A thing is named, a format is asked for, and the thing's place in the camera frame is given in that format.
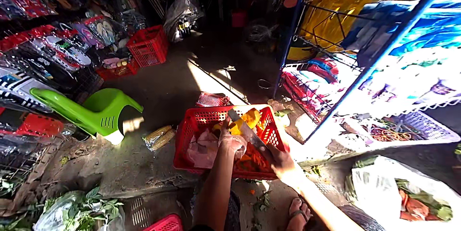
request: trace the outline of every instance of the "green plastic chair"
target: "green plastic chair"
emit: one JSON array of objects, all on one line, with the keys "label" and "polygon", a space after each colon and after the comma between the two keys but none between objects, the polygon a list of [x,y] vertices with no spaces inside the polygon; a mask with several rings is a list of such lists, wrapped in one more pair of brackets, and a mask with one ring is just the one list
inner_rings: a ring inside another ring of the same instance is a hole
[{"label": "green plastic chair", "polygon": [[48,89],[32,88],[30,93],[93,138],[99,133],[112,145],[118,145],[124,138],[118,129],[118,116],[122,109],[127,105],[141,113],[144,109],[119,89],[97,91],[82,105]]}]

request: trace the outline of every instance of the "hand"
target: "hand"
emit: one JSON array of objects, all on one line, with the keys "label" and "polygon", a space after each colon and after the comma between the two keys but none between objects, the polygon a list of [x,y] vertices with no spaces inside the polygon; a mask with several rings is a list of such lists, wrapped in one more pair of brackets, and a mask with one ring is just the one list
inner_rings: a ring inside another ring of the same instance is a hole
[{"label": "hand", "polygon": [[291,158],[289,152],[280,151],[270,143],[266,146],[267,149],[265,147],[260,147],[260,151],[271,164],[274,173],[283,183],[293,187],[293,185],[296,185],[297,181],[300,180],[300,177],[306,177],[303,173],[303,169],[301,169],[299,164]]},{"label": "hand", "polygon": [[231,118],[226,116],[226,119],[221,126],[221,135],[219,136],[218,145],[224,149],[228,149],[236,154],[237,158],[241,158],[247,149],[247,142],[240,135],[230,134],[227,131]]}]

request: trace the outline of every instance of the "plastic glove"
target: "plastic glove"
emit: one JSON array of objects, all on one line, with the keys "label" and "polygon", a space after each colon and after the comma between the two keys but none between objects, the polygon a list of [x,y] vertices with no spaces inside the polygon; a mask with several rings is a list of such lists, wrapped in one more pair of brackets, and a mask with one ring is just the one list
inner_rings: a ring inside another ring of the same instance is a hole
[{"label": "plastic glove", "polygon": [[227,130],[231,118],[227,115],[221,127],[221,135],[219,135],[218,146],[229,147],[235,151],[234,159],[240,159],[247,150],[247,142],[240,135],[230,134]]}]

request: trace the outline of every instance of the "metal pole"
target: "metal pole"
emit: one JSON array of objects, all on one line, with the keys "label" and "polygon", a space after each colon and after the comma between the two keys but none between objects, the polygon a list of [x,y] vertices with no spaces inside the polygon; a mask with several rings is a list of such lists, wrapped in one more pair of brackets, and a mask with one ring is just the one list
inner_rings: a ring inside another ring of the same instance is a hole
[{"label": "metal pole", "polygon": [[282,54],[282,59],[280,60],[280,70],[277,76],[277,80],[275,81],[275,84],[274,84],[274,93],[272,95],[272,98],[275,98],[275,94],[277,93],[277,89],[279,88],[280,78],[282,77],[282,70],[285,67],[285,61],[287,59],[288,52],[290,50],[291,39],[293,39],[293,35],[295,33],[295,27],[297,25],[298,15],[299,15],[299,11],[301,9],[302,3],[303,3],[303,0],[298,0],[298,2],[296,3],[295,12],[293,13],[293,19],[291,20],[291,26],[290,26],[290,31],[289,31],[290,35],[289,35],[289,38],[287,39],[287,43],[285,45],[285,49]]},{"label": "metal pole", "polygon": [[386,43],[375,53],[376,59],[374,62],[363,69],[360,75],[355,79],[354,83],[346,90],[343,96],[339,99],[339,101],[331,108],[331,110],[326,114],[325,118],[320,122],[319,125],[314,129],[314,131],[309,135],[306,140],[309,140],[315,132],[320,130],[322,127],[325,127],[327,122],[331,120],[332,116],[336,114],[338,111],[339,105],[343,103],[345,99],[350,97],[350,94],[353,90],[355,90],[359,84],[361,84],[369,75],[373,72],[376,65],[379,61],[386,57],[394,48],[394,45],[398,43],[402,37],[405,36],[406,33],[410,31],[410,29],[418,22],[419,18],[423,15],[424,10],[429,8],[434,0],[420,0],[419,3],[413,8],[413,10],[408,14],[407,18],[402,21],[402,23],[397,27],[395,33],[392,34]]}]

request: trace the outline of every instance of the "corn cob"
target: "corn cob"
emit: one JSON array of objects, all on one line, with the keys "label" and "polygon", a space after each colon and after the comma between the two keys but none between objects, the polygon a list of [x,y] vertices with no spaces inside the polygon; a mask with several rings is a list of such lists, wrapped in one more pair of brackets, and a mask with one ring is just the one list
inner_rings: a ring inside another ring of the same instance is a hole
[{"label": "corn cob", "polygon": [[161,127],[159,129],[155,130],[154,132],[148,134],[146,136],[146,140],[148,140],[148,141],[155,140],[155,138],[157,138],[159,135],[164,135],[166,132],[168,132],[170,130],[171,130],[171,126]]},{"label": "corn cob", "polygon": [[144,137],[143,140],[149,150],[155,151],[168,143],[174,135],[175,131],[171,128],[171,126],[165,126],[150,133]]},{"label": "corn cob", "polygon": [[174,136],[175,131],[173,129],[170,129],[170,131],[160,136],[154,143],[150,145],[150,150],[155,151],[161,148],[162,146],[166,145]]}]

